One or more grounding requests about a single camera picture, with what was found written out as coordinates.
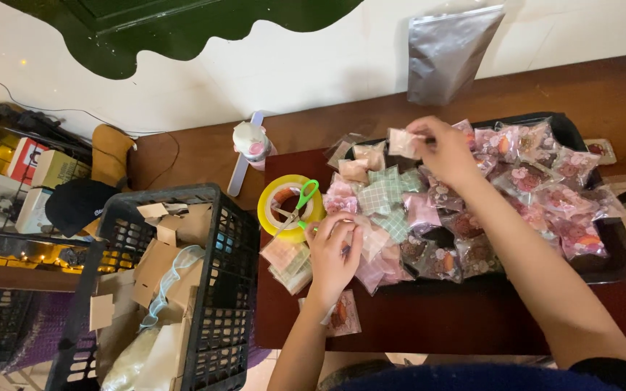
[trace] person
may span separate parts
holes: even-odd
[[[431,172],[455,189],[479,219],[509,280],[541,327],[558,369],[495,363],[395,367],[382,359],[383,353],[366,362],[359,361],[368,353],[326,353],[326,326],[321,322],[354,276],[362,248],[354,215],[339,212],[305,230],[313,281],[268,391],[626,391],[626,337],[569,263],[482,177],[463,133],[435,117],[415,120],[406,130],[435,138],[435,144],[415,141],[414,146]],[[343,255],[350,232],[351,249]],[[352,362],[356,364],[343,367]]]

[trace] scissors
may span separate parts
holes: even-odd
[[[313,190],[311,190],[308,194],[306,194],[306,189],[308,188],[309,185],[313,185]],[[318,187],[319,187],[319,183],[316,180],[310,180],[306,183],[303,184],[303,187],[301,187],[301,194],[299,194],[299,203],[296,204],[296,209],[294,209],[291,213],[289,212],[285,212],[282,209],[277,209],[275,208],[276,211],[278,211],[279,213],[283,214],[283,215],[289,215],[289,217],[287,218],[286,221],[284,221],[284,223],[282,224],[282,226],[279,227],[279,230],[277,230],[277,233],[274,234],[274,236],[272,237],[272,240],[274,240],[280,233],[282,233],[283,230],[285,230],[291,223],[293,223],[294,221],[296,221],[298,223],[298,225],[300,227],[304,227],[301,225],[301,223],[303,223],[305,225],[304,222],[302,222],[299,218],[299,209],[301,209],[303,207],[303,205],[306,205],[306,202],[308,202],[312,197],[313,194],[315,194],[316,191],[318,191]]]

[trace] hand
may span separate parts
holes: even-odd
[[[359,267],[362,248],[362,228],[352,222],[355,215],[345,211],[325,217],[320,223],[310,223],[303,232],[311,250],[313,283],[308,299],[320,300],[325,310],[335,305],[342,290]],[[345,238],[352,233],[351,248],[346,255],[342,249]]]
[[[436,139],[436,144],[414,140],[413,146],[422,156],[424,165],[441,182],[460,192],[466,184],[482,178],[462,131],[434,116],[414,120],[405,130]]]

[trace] brown wooden surface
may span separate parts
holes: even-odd
[[[0,289],[74,292],[80,274],[0,266]]]
[[[604,176],[626,174],[626,56],[552,67],[474,82],[472,89],[445,107],[422,107],[405,94],[337,104],[265,118],[267,136],[279,153],[332,145],[351,131],[383,137],[388,127],[403,127],[415,118],[438,115],[450,123],[464,118],[490,120],[535,111],[559,111],[577,125],[584,138],[608,138],[618,163],[601,169]],[[139,138],[130,152],[129,176],[134,190],[216,182],[226,189],[236,164],[231,134],[236,122]],[[161,177],[178,151],[175,165]],[[264,175],[248,168],[236,203],[255,209]]]
[[[316,179],[321,191],[330,184],[332,169],[323,150],[268,158],[265,182],[287,174]],[[271,235],[261,231],[260,244]],[[281,349],[299,314],[292,297],[259,260],[255,342]],[[436,282],[429,286],[382,287],[371,297],[356,279],[354,291],[362,332],[330,338],[328,351],[386,351],[454,354],[548,354],[547,343],[516,291],[504,279],[463,285]],[[592,285],[591,289],[626,335],[626,281]]]

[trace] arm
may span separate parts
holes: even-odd
[[[321,322],[354,277],[361,256],[362,230],[343,220],[354,220],[354,215],[339,212],[320,223],[310,223],[304,231],[311,250],[313,283],[274,366],[268,391],[309,391],[318,385],[326,338],[326,326]],[[345,256],[344,238],[351,232],[352,245]]]
[[[434,175],[452,186],[477,216],[509,280],[543,330],[560,368],[594,357],[626,360],[626,337],[574,269],[501,197],[474,164],[463,134],[437,118],[407,126],[429,131],[434,150],[422,153]]]

